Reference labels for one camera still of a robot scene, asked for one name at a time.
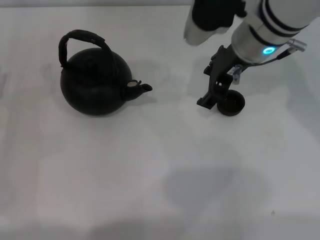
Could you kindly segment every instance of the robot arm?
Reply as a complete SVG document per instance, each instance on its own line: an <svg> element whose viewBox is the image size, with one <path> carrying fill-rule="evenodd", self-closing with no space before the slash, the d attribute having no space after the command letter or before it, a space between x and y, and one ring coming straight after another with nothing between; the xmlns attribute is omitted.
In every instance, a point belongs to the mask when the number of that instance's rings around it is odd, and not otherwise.
<svg viewBox="0 0 320 240"><path fill-rule="evenodd" d="M218 104L223 114L238 114L244 107L244 99L240 93L230 92L231 83L239 83L240 74L249 67L283 59L297 50L303 52L307 45L293 37L319 14L319 0L194 0L184 31L190 45L225 33L235 15L243 18L232 34L231 45L221 46L204 70L210 76L209 88L197 104L208 109ZM289 45L287 50L263 62L285 44ZM240 102L240 106L228 106Z"/></svg>
<svg viewBox="0 0 320 240"><path fill-rule="evenodd" d="M186 22L184 38L199 45L214 34L223 34L234 16L245 17L232 35L239 58L261 63L263 50L278 50L320 14L319 0L195 0Z"/></svg>

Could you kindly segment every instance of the black stripe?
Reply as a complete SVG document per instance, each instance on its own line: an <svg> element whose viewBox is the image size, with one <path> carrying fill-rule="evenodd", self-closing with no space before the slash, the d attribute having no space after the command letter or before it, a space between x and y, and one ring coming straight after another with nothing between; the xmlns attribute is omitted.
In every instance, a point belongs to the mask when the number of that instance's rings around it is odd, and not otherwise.
<svg viewBox="0 0 320 240"><path fill-rule="evenodd" d="M299 32L297 33L291 33L291 34L288 34L288 33L283 33L283 32L280 32L278 31L277 29L275 29L267 20L265 14L264 14L264 11L262 9L262 3L260 4L260 8L259 8L259 12L260 12L260 17L261 17L261 20L262 22L264 23L264 25L271 31L273 32L274 34L280 36L280 37L284 37L284 38L292 38L293 36L297 35Z"/></svg>
<svg viewBox="0 0 320 240"><path fill-rule="evenodd" d="M272 21L274 21L275 24L277 24L280 28L290 31L290 32L297 32L297 31L301 31L302 29L304 29L307 26L301 27L301 28L294 28L291 26L288 26L286 24L284 24L283 22L281 22L272 12L271 7L269 5L269 0L265 0L265 9L269 15L269 17L272 19Z"/></svg>
<svg viewBox="0 0 320 240"><path fill-rule="evenodd" d="M268 47L281 47L281 46L285 45L285 43L284 44L273 44L273 43L267 42L267 41L263 40L251 26L249 26L249 29L250 29L250 32L252 33L252 35L254 36L254 38L257 39L263 45L266 45Z"/></svg>

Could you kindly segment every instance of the black kettle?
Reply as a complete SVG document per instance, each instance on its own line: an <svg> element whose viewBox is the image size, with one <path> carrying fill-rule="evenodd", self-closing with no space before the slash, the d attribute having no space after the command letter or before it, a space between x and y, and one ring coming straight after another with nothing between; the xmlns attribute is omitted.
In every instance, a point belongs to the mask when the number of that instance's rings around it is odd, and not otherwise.
<svg viewBox="0 0 320 240"><path fill-rule="evenodd" d="M73 55L67 61L67 42L76 39L97 45ZM105 40L89 31L74 30L59 43L60 86L66 101L87 115L106 115L126 101L149 92L152 87L133 80L128 64L112 52Z"/></svg>

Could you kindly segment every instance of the white surface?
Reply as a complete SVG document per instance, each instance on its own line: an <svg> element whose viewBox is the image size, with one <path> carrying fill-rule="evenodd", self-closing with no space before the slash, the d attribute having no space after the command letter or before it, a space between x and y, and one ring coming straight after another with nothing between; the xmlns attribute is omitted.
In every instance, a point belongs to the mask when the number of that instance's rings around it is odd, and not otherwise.
<svg viewBox="0 0 320 240"><path fill-rule="evenodd" d="M237 22L199 47L189 7L0 9L1 240L314 240L320 236L320 81L309 44L248 69L237 117L196 105L202 74ZM116 114L73 110L58 43L106 39L154 91ZM70 41L69 57L91 44Z"/></svg>
<svg viewBox="0 0 320 240"><path fill-rule="evenodd" d="M282 23L293 28L304 28L320 15L319 0L270 0L269 5L273 14ZM272 25L277 25L272 20L270 22Z"/></svg>
<svg viewBox="0 0 320 240"><path fill-rule="evenodd" d="M192 0L1 0L0 7L191 5Z"/></svg>

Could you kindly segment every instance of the blue indicator light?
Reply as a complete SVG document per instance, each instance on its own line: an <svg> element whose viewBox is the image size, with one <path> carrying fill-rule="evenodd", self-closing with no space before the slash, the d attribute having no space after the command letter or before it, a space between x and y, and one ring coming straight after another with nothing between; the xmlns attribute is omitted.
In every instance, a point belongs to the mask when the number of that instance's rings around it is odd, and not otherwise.
<svg viewBox="0 0 320 240"><path fill-rule="evenodd" d="M275 50L276 48L274 46L270 46L263 50L263 54L265 55L272 54Z"/></svg>

